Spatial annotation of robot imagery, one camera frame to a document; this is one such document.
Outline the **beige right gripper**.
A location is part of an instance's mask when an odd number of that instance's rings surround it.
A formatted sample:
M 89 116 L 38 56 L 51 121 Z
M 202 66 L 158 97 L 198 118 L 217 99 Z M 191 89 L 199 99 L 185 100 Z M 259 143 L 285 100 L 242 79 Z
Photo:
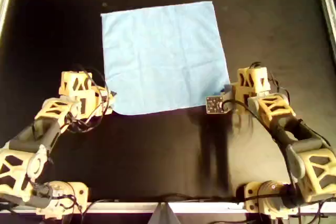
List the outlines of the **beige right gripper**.
M 259 99 L 269 94 L 270 83 L 266 67 L 240 68 L 237 70 L 237 81 L 225 84 L 222 95 L 232 95 L 236 101 L 243 103 L 254 113 L 258 113 Z

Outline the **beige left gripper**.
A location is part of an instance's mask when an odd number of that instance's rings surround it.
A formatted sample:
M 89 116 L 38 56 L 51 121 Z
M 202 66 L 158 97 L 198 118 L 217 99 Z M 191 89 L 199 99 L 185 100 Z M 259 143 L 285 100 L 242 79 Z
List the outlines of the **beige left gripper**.
M 79 117 L 101 116 L 113 111 L 115 91 L 93 83 L 92 73 L 85 71 L 63 71 L 59 94 L 81 103 Z

